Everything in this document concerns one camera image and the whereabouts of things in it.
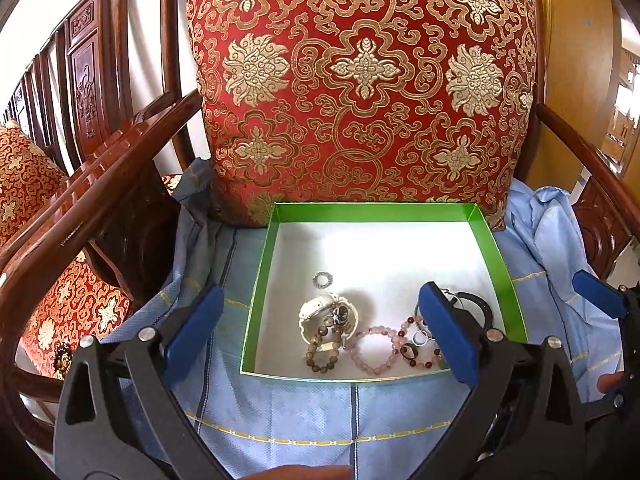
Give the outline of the person's right hand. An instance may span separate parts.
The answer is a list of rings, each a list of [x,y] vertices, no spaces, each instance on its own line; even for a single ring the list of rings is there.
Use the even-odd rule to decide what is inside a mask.
[[[597,388],[600,391],[600,393],[608,393],[618,388],[623,378],[624,378],[623,372],[616,372],[613,374],[603,374],[597,380]]]

